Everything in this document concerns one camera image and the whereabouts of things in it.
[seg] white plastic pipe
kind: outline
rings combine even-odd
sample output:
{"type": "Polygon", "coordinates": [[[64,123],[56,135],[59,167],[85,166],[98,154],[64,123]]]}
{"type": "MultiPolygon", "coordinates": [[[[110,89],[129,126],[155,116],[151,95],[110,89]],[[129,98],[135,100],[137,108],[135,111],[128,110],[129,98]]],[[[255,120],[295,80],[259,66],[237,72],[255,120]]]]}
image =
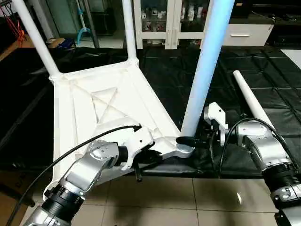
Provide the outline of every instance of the white plastic pipe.
{"type": "Polygon", "coordinates": [[[136,44],[134,35],[134,24],[131,0],[122,0],[124,28],[127,40],[128,59],[136,59],[136,44]]]}
{"type": "Polygon", "coordinates": [[[28,9],[24,3],[23,0],[12,0],[14,3],[14,6],[22,19],[22,22],[35,46],[37,49],[37,52],[39,56],[41,57],[47,71],[50,74],[50,78],[56,79],[61,76],[61,73],[57,69],[57,66],[51,57],[44,40],[42,39],[36,25],[34,24],[34,21],[32,17],[30,16],[28,9]]]}
{"type": "Polygon", "coordinates": [[[257,98],[255,97],[254,93],[248,86],[248,83],[245,81],[245,79],[241,75],[241,73],[238,70],[236,70],[233,72],[233,74],[236,79],[236,82],[239,85],[241,92],[243,93],[243,95],[246,99],[246,102],[249,105],[249,108],[251,109],[253,116],[257,119],[261,119],[261,120],[265,121],[267,124],[269,124],[271,127],[274,128],[272,122],[269,120],[269,117],[265,113],[262,106],[259,104],[257,98]]]}
{"type": "Polygon", "coordinates": [[[213,0],[204,44],[181,129],[181,136],[194,136],[204,108],[206,96],[212,80],[216,62],[221,51],[226,29],[228,28],[234,0],[213,0]]]}

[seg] floor tile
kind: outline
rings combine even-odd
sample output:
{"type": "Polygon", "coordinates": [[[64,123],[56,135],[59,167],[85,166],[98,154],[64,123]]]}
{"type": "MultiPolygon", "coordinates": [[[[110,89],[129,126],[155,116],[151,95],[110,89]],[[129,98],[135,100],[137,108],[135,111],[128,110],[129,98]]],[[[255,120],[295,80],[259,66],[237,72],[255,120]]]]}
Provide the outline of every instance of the floor tile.
{"type": "Polygon", "coordinates": [[[106,206],[102,226],[197,226],[195,210],[106,206]]]}
{"type": "Polygon", "coordinates": [[[282,49],[282,52],[286,54],[299,68],[301,68],[301,50],[297,49],[282,49]]]}
{"type": "Polygon", "coordinates": [[[87,195],[84,204],[105,205],[110,182],[95,186],[87,195]]]}
{"type": "Polygon", "coordinates": [[[111,181],[107,205],[195,209],[191,178],[127,176],[111,181]]]}
{"type": "Polygon", "coordinates": [[[276,212],[261,179],[193,179],[198,210],[276,212]]]}
{"type": "Polygon", "coordinates": [[[276,226],[274,213],[198,210],[199,226],[276,226]]]}
{"type": "Polygon", "coordinates": [[[104,206],[82,205],[72,220],[72,226],[100,226],[103,220],[104,206]]]}
{"type": "Polygon", "coordinates": [[[29,218],[29,216],[33,213],[33,211],[38,207],[41,206],[43,203],[42,202],[36,202],[36,205],[34,207],[28,207],[27,211],[25,212],[25,215],[21,221],[20,225],[25,224],[25,222],[27,221],[27,219],[29,218]]]}

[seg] white cabinet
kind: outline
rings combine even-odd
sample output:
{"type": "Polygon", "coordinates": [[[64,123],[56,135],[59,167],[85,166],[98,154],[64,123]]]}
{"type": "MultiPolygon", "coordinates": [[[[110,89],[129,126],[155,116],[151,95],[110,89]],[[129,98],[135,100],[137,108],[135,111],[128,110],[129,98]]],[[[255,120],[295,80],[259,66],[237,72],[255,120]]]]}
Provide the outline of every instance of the white cabinet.
{"type": "Polygon", "coordinates": [[[271,24],[229,24],[224,46],[264,46],[272,29],[271,24]]]}
{"type": "MultiPolygon", "coordinates": [[[[133,1],[137,48],[148,43],[165,45],[165,49],[175,49],[179,44],[201,48],[214,0],[133,1]]],[[[235,19],[235,24],[230,20],[224,45],[263,46],[273,25],[256,24],[252,20],[235,19]]]]}
{"type": "Polygon", "coordinates": [[[209,0],[134,0],[137,48],[147,41],[177,48],[180,40],[201,40],[209,0]]]}

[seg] black mat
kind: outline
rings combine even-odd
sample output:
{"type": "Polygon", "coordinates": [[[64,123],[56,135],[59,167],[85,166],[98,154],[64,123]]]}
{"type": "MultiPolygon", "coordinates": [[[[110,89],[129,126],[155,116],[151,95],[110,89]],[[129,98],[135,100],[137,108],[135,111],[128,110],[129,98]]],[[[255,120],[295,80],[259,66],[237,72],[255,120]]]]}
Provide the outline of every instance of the black mat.
{"type": "MultiPolygon", "coordinates": [[[[62,72],[107,65],[127,58],[123,49],[78,48],[53,50],[62,72]]],[[[178,128],[193,80],[199,50],[144,49],[140,68],[178,128]]],[[[34,49],[18,49],[0,62],[1,129],[0,169],[41,170],[52,161],[53,87],[34,49]]],[[[296,160],[301,161],[301,70],[277,49],[230,49],[220,54],[206,103],[217,102],[233,125],[252,116],[233,79],[240,70],[296,160]]],[[[221,149],[214,146],[218,162],[221,149]]],[[[177,177],[212,177],[206,149],[189,159],[176,157],[148,167],[144,174],[177,177]]],[[[223,177],[260,177],[246,150],[229,145],[223,177]]]]}

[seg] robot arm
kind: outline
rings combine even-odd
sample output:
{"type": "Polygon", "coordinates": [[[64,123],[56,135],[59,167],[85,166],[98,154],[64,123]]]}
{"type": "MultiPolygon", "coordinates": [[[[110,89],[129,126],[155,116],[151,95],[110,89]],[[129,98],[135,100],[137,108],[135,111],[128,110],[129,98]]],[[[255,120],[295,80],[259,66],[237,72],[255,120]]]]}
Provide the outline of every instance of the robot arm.
{"type": "Polygon", "coordinates": [[[45,192],[47,200],[36,208],[24,225],[70,226],[103,169],[122,166],[121,170],[127,170],[132,167],[136,155],[153,144],[147,128],[136,131],[122,146],[103,140],[91,142],[84,156],[71,165],[58,185],[45,192]]]}
{"type": "MultiPolygon", "coordinates": [[[[204,118],[209,124],[220,125],[221,146],[228,131],[225,128],[225,112],[211,103],[205,108],[204,118]]],[[[246,148],[268,186],[271,199],[279,213],[275,220],[279,226],[301,226],[301,175],[288,153],[273,136],[271,130],[256,121],[239,124],[230,135],[231,142],[246,148]]]]}

